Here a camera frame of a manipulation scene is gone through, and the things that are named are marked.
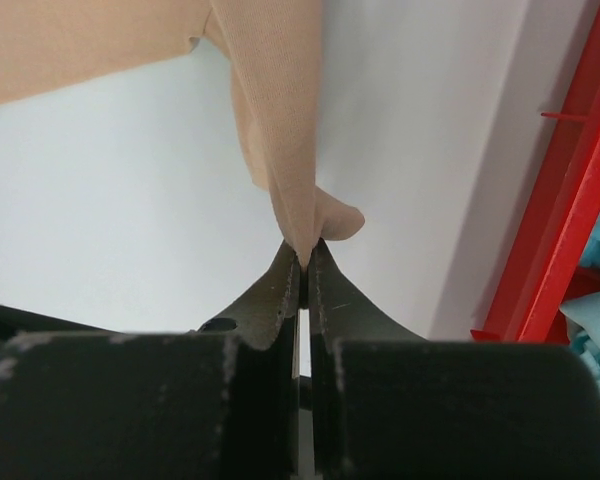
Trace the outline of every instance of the white surface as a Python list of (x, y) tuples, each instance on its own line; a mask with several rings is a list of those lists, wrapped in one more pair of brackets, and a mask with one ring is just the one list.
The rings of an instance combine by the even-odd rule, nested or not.
[[(466, 338), (486, 314), (595, 2), (327, 0), (319, 179), (367, 225), (332, 244), (389, 315)], [(228, 65), (192, 54), (0, 107), (0, 303), (197, 328), (280, 242)]]

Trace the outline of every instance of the fabric fold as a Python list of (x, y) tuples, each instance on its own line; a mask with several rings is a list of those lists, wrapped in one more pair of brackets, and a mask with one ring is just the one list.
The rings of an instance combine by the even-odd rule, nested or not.
[(231, 62), (249, 172), (306, 266), (320, 237), (364, 224), (315, 182), (322, 0), (0, 0), (0, 103), (182, 55), (202, 36)]

